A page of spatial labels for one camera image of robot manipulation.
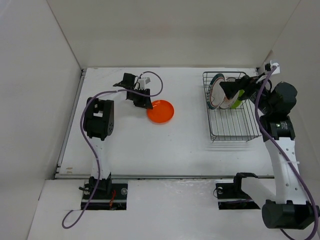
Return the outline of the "lime green plate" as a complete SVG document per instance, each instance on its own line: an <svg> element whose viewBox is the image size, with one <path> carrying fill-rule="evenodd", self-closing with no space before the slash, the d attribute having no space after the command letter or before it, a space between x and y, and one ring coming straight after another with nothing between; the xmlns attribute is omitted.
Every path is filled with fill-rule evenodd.
<svg viewBox="0 0 320 240"><path fill-rule="evenodd" d="M240 100L240 97L244 94L244 90L243 89L241 89L241 90L239 90L239 92L238 92L238 98L236 99L236 101L234 102L234 104L230 107L231 109L236 109L236 108L238 108L240 105L241 105L241 103L242 103L242 101Z"/></svg>

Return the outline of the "orange sunburst patterned plate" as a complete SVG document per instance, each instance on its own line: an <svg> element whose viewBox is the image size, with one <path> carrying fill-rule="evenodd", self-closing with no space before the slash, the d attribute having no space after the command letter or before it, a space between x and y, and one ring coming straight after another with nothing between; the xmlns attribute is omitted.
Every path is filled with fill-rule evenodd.
<svg viewBox="0 0 320 240"><path fill-rule="evenodd" d="M234 95L234 97L232 99L228 99L226 96L224 97L224 101L222 102L222 104L219 106L220 109L229 109L231 108L236 100L238 99L239 96L239 91Z"/></svg>

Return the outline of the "green rimmed white plate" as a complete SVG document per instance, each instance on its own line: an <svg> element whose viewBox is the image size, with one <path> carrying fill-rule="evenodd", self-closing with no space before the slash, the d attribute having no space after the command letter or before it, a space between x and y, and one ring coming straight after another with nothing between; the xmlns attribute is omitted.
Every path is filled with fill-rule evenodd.
<svg viewBox="0 0 320 240"><path fill-rule="evenodd" d="M211 80L206 92L206 104L210 110L215 110L224 102L225 92L220 86L221 82L225 82L225 76L217 73Z"/></svg>

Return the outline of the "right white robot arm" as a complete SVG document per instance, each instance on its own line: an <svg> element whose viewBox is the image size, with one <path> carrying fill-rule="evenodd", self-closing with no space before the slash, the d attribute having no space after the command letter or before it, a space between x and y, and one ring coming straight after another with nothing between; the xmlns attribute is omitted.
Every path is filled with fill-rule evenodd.
<svg viewBox="0 0 320 240"><path fill-rule="evenodd" d="M238 198L248 197L260 207L268 229L304 230L311 224L317 228L320 208L299 174L296 135L289 117L298 92L287 82L280 82L273 90L267 90L268 81L268 77L257 80L244 76L220 83L228 99L243 90L240 99L254 103L255 117L271 159L276 187L272 193L254 173L239 172L233 178L231 191Z"/></svg>

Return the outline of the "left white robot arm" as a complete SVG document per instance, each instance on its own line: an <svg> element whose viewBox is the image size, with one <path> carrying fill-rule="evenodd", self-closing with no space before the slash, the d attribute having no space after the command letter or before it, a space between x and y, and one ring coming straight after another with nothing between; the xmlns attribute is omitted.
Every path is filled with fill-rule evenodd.
<svg viewBox="0 0 320 240"><path fill-rule="evenodd" d="M122 81L115 83L114 86L126 92L126 99L132 101L134 106L153 109L150 89L146 88L150 82L149 77L124 73ZM115 102L109 99L103 100L100 97L116 92L116 90L103 91L89 97L80 117L81 133L96 161L92 166L88 183L82 191L94 200L106 199L115 191L112 187L111 167L104 147L106 138L111 136L115 127Z"/></svg>

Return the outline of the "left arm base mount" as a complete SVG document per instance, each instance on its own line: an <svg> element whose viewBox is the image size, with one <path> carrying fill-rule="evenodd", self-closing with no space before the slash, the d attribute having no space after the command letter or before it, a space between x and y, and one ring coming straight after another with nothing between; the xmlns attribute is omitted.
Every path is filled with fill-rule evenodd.
<svg viewBox="0 0 320 240"><path fill-rule="evenodd" d="M122 211L127 209L128 184L113 183L110 193L96 190L86 210Z"/></svg>

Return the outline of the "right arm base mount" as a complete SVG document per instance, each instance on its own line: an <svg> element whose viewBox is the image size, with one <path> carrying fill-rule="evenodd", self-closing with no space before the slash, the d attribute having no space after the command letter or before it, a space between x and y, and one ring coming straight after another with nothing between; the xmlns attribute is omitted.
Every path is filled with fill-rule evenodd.
<svg viewBox="0 0 320 240"><path fill-rule="evenodd" d="M252 198L237 190L233 182L216 182L213 195L217 198L219 210L259 210Z"/></svg>

